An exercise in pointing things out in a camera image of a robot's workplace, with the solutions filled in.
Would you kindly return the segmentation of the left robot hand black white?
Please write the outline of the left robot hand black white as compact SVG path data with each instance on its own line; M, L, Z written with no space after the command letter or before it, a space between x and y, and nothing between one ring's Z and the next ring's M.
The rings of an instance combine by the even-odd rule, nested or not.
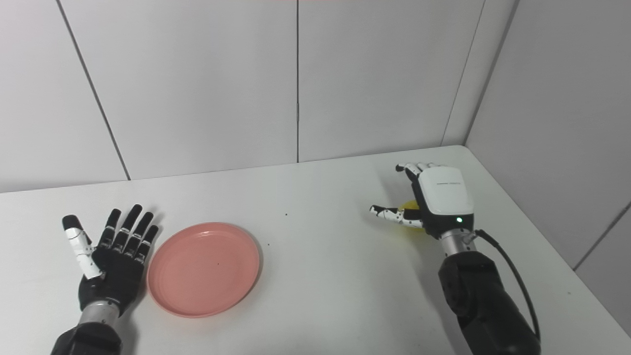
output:
M66 238L82 271L78 287L79 307L84 311L96 302L115 306L123 315L140 292L148 255L159 231L152 212L132 206L122 225L121 211L113 209L101 238L92 241L75 215L62 218Z

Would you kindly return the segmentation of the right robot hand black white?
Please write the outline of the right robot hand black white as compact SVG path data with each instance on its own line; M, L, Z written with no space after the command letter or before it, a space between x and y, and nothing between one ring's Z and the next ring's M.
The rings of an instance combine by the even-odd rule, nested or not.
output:
M458 168L433 163L398 164L412 185L416 209L372 205L370 213L399 225L423 229L436 240L449 231L473 232L474 204Z

